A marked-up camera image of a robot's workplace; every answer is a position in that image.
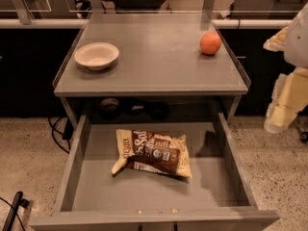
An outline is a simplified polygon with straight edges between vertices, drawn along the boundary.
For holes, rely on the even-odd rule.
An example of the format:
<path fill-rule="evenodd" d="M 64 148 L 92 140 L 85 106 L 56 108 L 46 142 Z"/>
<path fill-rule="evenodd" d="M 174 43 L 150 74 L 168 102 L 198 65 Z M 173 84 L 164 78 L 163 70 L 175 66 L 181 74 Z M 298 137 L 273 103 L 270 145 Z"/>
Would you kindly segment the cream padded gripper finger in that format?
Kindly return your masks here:
<path fill-rule="evenodd" d="M 285 48 L 285 38 L 288 29 L 289 27 L 284 27 L 274 36 L 267 39 L 263 45 L 263 48 L 271 52 L 283 51 Z"/>
<path fill-rule="evenodd" d="M 280 74 L 273 88 L 264 128 L 273 134 L 287 130 L 307 106 L 308 69 L 297 67 L 289 75 Z"/>

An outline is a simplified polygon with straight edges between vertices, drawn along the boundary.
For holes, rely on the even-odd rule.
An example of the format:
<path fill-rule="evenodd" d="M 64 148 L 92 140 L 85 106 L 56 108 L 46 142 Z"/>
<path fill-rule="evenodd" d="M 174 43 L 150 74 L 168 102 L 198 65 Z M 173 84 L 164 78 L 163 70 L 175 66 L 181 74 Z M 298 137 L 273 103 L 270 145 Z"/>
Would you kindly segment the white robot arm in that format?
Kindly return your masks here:
<path fill-rule="evenodd" d="M 264 43 L 264 48 L 282 51 L 295 70 L 280 74 L 275 82 L 264 128 L 270 133 L 287 130 L 299 112 L 308 106 L 308 5 L 293 21 Z"/>

